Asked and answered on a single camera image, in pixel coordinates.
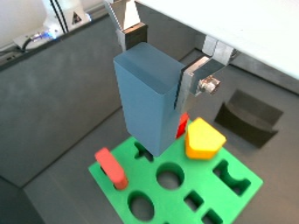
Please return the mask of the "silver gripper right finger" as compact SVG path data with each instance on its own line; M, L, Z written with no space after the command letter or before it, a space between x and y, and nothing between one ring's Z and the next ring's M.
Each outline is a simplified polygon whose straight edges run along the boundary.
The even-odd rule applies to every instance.
M183 70L178 87L174 107L183 114L202 93L214 94L220 81L214 77L230 62L239 56L239 51L211 36L203 42L203 56L199 57Z

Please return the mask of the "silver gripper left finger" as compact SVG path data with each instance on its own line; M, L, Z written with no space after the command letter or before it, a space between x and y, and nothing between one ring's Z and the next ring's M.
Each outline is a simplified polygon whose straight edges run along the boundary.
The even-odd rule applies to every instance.
M104 0L108 15L116 27L118 42L126 51L147 41L147 24L139 17L135 0Z

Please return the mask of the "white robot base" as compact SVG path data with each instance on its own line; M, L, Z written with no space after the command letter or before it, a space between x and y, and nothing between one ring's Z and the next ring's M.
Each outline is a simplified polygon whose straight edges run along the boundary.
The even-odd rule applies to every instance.
M80 0L41 0L41 2L47 12L43 27L13 40L23 52L44 45L91 21Z

